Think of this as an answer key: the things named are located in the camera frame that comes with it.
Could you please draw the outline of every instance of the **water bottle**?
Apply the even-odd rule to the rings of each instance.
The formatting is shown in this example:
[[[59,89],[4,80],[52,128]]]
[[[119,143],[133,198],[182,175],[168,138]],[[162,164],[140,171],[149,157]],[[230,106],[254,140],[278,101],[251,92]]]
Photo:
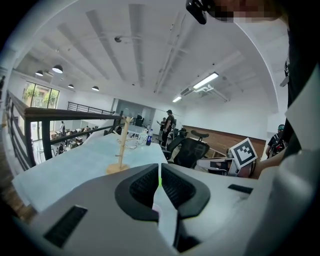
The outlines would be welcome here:
[[[147,145],[147,146],[150,146],[150,144],[151,144],[152,135],[153,135],[153,130],[150,129],[150,131],[149,131],[149,133],[148,133],[148,139],[146,140],[146,145]]]

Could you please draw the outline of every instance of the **window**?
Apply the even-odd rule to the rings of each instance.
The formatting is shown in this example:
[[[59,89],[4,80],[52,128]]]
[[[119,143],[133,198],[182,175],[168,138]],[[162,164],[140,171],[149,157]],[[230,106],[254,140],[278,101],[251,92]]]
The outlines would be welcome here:
[[[29,107],[55,109],[58,97],[58,90],[27,81],[22,100]]]

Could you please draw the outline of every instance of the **cap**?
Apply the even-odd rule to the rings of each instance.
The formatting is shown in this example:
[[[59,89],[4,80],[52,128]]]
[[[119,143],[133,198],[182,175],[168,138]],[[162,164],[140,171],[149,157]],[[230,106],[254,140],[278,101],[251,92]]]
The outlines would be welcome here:
[[[280,124],[278,127],[279,131],[283,131],[285,129],[285,125],[284,124]]]

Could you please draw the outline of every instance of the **wooden wall panel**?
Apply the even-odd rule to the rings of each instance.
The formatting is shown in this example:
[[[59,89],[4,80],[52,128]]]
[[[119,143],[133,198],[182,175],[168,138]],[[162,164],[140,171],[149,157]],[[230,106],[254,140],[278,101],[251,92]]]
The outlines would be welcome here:
[[[223,154],[226,154],[227,149],[231,148],[232,146],[238,144],[239,142],[247,138],[245,136],[236,135],[232,133],[202,129],[202,128],[186,126],[186,125],[184,125],[183,128],[185,128],[186,131],[188,132],[187,138],[195,137],[194,135],[191,134],[192,130],[195,130],[198,133],[202,133],[202,134],[210,134],[210,136],[208,138],[204,138],[203,141],[208,143],[210,148],[216,150],[217,152],[221,152]],[[266,141],[262,139],[251,138],[251,137],[249,137],[249,139],[258,157],[261,158],[262,155],[264,154]]]

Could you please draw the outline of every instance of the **metal railing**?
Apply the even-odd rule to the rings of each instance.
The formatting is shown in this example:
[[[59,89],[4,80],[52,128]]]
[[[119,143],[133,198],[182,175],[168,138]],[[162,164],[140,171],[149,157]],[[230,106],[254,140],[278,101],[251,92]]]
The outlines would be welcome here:
[[[102,114],[102,115],[112,115],[113,113],[115,113],[114,111],[111,112],[111,111],[107,111],[107,110],[103,110],[103,109],[99,109],[91,106],[73,103],[70,101],[68,101],[67,109],[71,111],[89,112],[89,113]]]
[[[75,137],[92,134],[97,131],[110,129],[112,133],[117,127],[124,126],[122,123],[123,117],[120,115],[101,114],[94,112],[82,112],[63,109],[47,109],[38,107],[28,107],[21,100],[19,100],[10,91],[7,91],[6,97],[6,118],[8,133],[11,138],[11,143],[14,150],[14,155],[18,159],[22,169],[34,167],[36,165],[33,141],[31,134],[31,122],[42,122],[42,143],[43,153],[46,160],[51,159],[52,147],[51,145],[73,139]],[[23,127],[19,127],[19,117],[24,121]],[[69,136],[64,136],[58,139],[51,140],[50,136],[50,121],[58,120],[114,120],[113,125],[106,127],[99,127],[89,131],[79,132]]]

